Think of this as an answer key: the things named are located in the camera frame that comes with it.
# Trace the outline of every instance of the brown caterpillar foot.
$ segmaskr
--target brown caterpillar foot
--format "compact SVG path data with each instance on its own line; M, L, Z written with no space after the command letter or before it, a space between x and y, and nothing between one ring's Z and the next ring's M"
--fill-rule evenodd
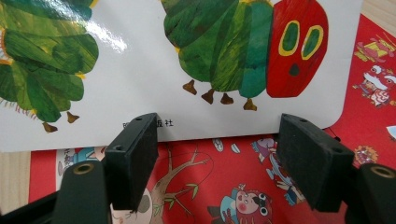
M43 123L44 130L46 130L47 133L54 133L58 131L58 128L52 125L49 125L47 122Z
M227 95L227 93L223 94L223 97L221 98L221 103L224 105L231 105L233 104L233 98Z
M79 119L79 116L73 115L72 113L67 111L67 122L73 123L74 121L76 121L76 119Z
M192 79L189 83L183 85L183 89L194 95L197 94L197 90L194 88L194 80Z
M255 106L253 104L253 100L252 99L247 99L247 102L244 104L244 109L245 110L254 110L257 111L257 106Z
M213 94L215 93L215 90L210 89L207 93L202 95L202 98L206 100L208 103L213 104Z

